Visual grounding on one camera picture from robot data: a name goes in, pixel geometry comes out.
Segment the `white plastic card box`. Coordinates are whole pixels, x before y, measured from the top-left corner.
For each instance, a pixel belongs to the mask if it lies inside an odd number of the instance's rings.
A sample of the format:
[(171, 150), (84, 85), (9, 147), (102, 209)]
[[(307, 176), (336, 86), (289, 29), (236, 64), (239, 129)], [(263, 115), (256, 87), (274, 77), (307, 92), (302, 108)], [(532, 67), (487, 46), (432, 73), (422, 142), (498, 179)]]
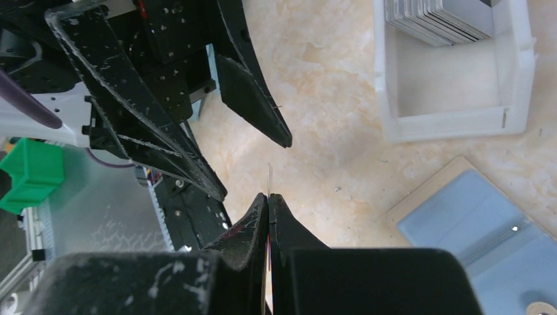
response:
[(492, 38), (434, 47), (388, 24), (384, 2), (374, 2), (374, 87), (386, 141), (526, 130), (535, 76), (528, 6), (494, 1), (492, 8)]

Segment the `green plastic block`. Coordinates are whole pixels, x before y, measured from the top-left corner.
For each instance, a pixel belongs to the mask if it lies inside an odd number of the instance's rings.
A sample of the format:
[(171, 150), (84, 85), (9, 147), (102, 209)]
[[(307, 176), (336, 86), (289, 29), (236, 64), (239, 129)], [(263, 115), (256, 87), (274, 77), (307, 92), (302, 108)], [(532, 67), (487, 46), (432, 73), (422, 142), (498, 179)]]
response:
[(1, 208), (19, 215), (24, 208), (41, 205), (65, 180), (63, 148), (22, 138), (2, 160), (1, 170), (11, 178)]

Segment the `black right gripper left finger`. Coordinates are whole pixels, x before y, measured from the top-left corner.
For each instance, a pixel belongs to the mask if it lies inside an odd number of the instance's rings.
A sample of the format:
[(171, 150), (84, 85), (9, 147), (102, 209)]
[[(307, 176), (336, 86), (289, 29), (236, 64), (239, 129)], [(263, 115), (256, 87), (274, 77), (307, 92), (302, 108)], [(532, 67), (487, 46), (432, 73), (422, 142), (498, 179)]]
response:
[(27, 314), (263, 314), (268, 203), (203, 249), (176, 253), (74, 253), (57, 258)]

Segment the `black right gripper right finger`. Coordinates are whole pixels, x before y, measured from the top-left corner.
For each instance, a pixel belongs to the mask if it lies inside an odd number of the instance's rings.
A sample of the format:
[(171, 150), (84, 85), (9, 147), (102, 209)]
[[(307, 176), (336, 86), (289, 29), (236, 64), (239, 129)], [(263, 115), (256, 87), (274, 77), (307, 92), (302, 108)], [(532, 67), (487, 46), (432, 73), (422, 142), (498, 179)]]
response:
[(428, 248), (331, 248), (269, 196), (275, 314), (481, 314), (456, 258)]

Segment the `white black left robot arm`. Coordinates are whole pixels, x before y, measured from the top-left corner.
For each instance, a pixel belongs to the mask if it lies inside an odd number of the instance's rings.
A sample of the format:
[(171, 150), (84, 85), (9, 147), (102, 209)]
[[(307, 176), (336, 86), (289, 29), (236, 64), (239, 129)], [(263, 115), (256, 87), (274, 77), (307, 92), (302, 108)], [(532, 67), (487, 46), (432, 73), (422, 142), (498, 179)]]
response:
[(272, 141), (292, 134), (241, 1), (2, 1), (1, 133), (100, 149), (223, 201), (185, 130), (212, 91)]

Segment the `thin credit card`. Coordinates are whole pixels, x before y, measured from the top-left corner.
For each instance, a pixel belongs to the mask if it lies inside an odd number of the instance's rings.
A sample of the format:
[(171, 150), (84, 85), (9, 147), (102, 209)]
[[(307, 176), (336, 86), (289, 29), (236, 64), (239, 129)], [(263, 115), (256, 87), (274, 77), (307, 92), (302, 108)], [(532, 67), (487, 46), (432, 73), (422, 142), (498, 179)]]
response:
[[(271, 164), (267, 164), (267, 197), (271, 194)], [(273, 290), (272, 290), (272, 267), (271, 267), (271, 244), (270, 238), (267, 237), (267, 244), (266, 244), (266, 273), (265, 273), (265, 306), (267, 310), (265, 311), (266, 314), (273, 313)]]

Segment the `stack of grey cards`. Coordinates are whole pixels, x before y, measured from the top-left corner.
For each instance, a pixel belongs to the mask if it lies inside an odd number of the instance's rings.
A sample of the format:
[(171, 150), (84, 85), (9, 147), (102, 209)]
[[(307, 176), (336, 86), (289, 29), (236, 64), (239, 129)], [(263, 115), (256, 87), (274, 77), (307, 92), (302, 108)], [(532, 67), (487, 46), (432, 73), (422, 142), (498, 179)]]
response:
[(485, 1), (385, 0), (384, 16), (388, 24), (435, 47), (494, 35), (493, 9)]

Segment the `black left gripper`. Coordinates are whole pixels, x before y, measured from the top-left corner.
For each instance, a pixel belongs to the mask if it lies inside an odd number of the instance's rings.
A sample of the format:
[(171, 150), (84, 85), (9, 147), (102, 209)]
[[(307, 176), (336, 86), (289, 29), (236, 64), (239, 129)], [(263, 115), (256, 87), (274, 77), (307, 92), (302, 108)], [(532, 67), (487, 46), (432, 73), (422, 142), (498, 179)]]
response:
[[(223, 201), (226, 188), (176, 122), (215, 89), (206, 44), (182, 32), (193, 8), (192, 1), (2, 1), (1, 71), (14, 87), (1, 83), (1, 135), (88, 147), (106, 136), (87, 133), (99, 113), (131, 161)], [(291, 147), (242, 1), (215, 2), (215, 61), (222, 101)]]

